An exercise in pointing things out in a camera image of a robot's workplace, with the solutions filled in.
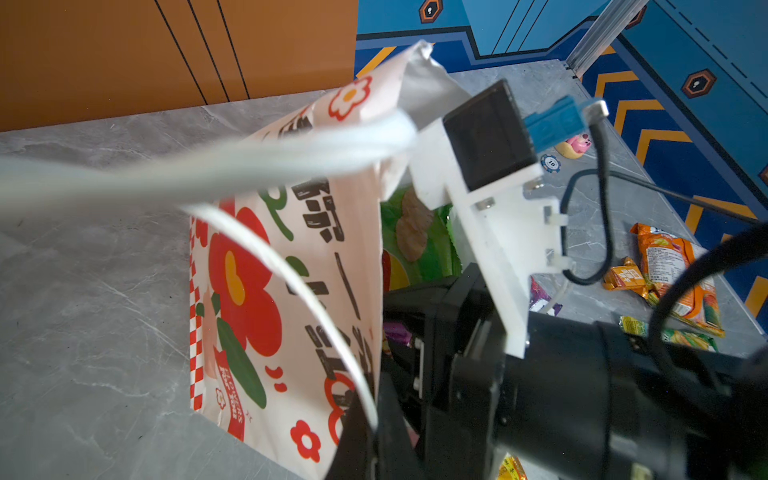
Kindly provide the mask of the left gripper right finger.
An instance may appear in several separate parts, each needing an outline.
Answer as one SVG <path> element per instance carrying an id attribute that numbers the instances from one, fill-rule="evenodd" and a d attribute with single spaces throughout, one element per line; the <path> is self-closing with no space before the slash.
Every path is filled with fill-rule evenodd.
<path id="1" fill-rule="evenodd" d="M 422 464 L 411 445 L 396 389 L 387 373 L 380 375 L 377 414 L 378 427 L 373 441 L 373 478 L 425 479 Z"/>

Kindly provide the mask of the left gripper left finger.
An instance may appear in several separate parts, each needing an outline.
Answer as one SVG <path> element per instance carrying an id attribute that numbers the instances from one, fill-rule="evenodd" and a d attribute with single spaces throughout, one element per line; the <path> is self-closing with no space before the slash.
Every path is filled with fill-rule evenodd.
<path id="1" fill-rule="evenodd" d="M 367 417 L 357 395 L 347 410 L 342 436 L 326 480 L 373 479 L 374 447 Z"/>

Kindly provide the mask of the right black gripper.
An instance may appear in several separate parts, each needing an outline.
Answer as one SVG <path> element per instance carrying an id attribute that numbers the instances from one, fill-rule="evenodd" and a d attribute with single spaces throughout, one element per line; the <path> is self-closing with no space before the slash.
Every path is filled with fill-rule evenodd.
<path id="1" fill-rule="evenodd" d="M 384 319 L 411 334 L 385 370 L 419 435 L 429 479 L 493 479 L 523 410 L 521 360 L 475 264 L 462 274 L 384 296 Z"/>

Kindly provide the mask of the green Lays chips bag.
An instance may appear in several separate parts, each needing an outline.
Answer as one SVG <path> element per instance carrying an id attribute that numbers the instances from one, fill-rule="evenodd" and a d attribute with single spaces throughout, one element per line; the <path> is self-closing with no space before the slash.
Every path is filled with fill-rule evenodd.
<path id="1" fill-rule="evenodd" d="M 411 186 L 380 204 L 386 292 L 460 275 L 451 210 L 450 204 L 428 209 Z"/>

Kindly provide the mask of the white paper bag with flower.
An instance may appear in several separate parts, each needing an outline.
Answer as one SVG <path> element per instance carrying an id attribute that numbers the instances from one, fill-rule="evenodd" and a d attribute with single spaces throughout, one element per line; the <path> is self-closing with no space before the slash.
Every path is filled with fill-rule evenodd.
<path id="1" fill-rule="evenodd" d="M 466 98 L 432 53 L 173 157 L 3 158 L 2 477 L 325 477 L 378 422 L 380 206 Z"/>

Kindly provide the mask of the purple grape candy bag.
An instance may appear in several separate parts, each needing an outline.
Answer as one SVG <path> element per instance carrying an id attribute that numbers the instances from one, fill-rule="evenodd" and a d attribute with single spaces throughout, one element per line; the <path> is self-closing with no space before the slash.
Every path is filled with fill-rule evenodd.
<path id="1" fill-rule="evenodd" d="M 467 293 L 451 293 L 458 281 L 458 276 L 449 276 L 385 293 L 383 329 L 386 339 L 412 347 L 416 337 L 425 331 L 427 313 L 444 300 L 457 301 L 461 312 L 477 310 L 487 314 L 493 307 L 493 300 L 485 283 L 480 281 Z"/>

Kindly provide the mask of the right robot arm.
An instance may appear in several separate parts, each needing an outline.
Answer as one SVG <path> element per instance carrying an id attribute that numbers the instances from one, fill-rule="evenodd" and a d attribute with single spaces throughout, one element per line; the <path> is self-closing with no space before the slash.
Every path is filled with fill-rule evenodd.
<path id="1" fill-rule="evenodd" d="M 604 322 L 529 316 L 524 354 L 502 348 L 501 307 L 477 267 L 387 293 L 384 317 L 414 335 L 390 371 L 412 374 L 400 404 L 419 433 L 401 477 L 493 478 L 514 453 L 562 479 L 763 479 L 767 353 L 746 359 L 667 344 L 663 317 L 695 281 L 767 254 L 757 225 L 696 260 L 629 336 Z"/>

